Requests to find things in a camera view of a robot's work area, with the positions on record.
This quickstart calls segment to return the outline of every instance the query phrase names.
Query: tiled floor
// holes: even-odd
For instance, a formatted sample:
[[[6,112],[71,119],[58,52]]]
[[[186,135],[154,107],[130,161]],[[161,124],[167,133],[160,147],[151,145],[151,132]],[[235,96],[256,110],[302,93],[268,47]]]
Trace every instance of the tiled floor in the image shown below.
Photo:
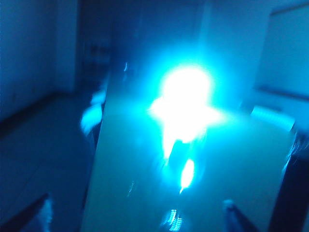
[[[52,96],[0,124],[0,224],[50,192],[52,231],[78,228],[92,159],[79,122],[90,95]]]

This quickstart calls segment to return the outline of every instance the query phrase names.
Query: blue light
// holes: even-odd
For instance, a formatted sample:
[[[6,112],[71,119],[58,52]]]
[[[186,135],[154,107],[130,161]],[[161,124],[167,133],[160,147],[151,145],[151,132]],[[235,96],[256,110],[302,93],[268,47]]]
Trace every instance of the blue light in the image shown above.
[[[179,231],[180,227],[182,226],[182,223],[183,223],[183,219],[180,217],[177,217],[177,219],[173,221],[173,224],[171,228],[169,229],[169,231],[172,231],[172,232]]]
[[[170,216],[169,216],[169,219],[168,219],[168,221],[167,221],[167,223],[168,223],[169,225],[172,225],[173,222],[174,222],[174,220],[176,219],[176,213],[177,213],[177,210],[176,210],[176,209],[172,209],[172,210],[170,211]]]
[[[188,159],[187,163],[185,164],[182,172],[182,179],[181,179],[181,193],[184,189],[190,186],[194,177],[194,162],[191,159]]]
[[[179,67],[165,76],[162,95],[173,104],[205,104],[210,86],[209,75],[201,67]]]
[[[207,107],[211,91],[210,76],[198,66],[180,67],[165,76],[162,96],[150,110],[163,122],[164,159],[169,160],[176,140],[189,143],[205,136],[207,125],[221,115]]]

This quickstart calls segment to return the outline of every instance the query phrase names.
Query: wall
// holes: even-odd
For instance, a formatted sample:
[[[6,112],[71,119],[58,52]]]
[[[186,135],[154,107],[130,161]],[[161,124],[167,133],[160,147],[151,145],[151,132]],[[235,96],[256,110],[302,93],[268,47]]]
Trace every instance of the wall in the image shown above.
[[[2,0],[0,121],[75,89],[79,1]]]
[[[75,89],[78,17],[78,0],[57,1],[55,86],[58,91]]]
[[[308,122],[303,116],[309,104],[279,96],[262,94],[252,89],[267,32],[269,14],[303,0],[216,0],[205,47],[205,64],[211,70],[216,86],[216,101],[238,106],[242,100],[274,106],[294,116],[301,127]]]
[[[184,50],[188,42],[195,44],[200,6],[198,2],[177,0],[83,0],[80,49],[87,43],[96,46],[113,43],[123,48],[124,56],[126,52],[138,53],[135,59],[142,58],[142,63],[150,67],[150,62],[160,60],[160,56],[170,54],[171,50],[180,50],[179,47]]]
[[[1,1],[0,120],[54,90],[55,18],[53,0]]]

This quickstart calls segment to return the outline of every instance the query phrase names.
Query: white wall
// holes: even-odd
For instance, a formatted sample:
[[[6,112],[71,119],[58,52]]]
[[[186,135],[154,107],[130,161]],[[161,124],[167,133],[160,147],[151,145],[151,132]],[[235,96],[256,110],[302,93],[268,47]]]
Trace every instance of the white wall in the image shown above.
[[[78,16],[78,0],[57,1],[55,87],[58,91],[75,89]]]
[[[55,17],[54,0],[1,1],[0,120],[54,90]]]
[[[252,89],[267,32],[269,14],[304,0],[216,0],[213,1],[205,63],[215,79],[215,98],[237,105],[241,100],[274,106],[294,116],[302,127],[309,126],[303,116],[309,104]]]
[[[0,121],[75,84],[78,0],[2,0]]]

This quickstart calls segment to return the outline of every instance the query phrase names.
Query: floor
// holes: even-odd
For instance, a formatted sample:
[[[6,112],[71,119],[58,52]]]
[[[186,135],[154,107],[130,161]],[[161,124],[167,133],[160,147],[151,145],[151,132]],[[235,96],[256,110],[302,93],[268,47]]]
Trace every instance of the floor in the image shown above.
[[[80,226],[91,156],[79,123],[90,96],[53,95],[0,124],[0,224],[49,192],[51,230]]]

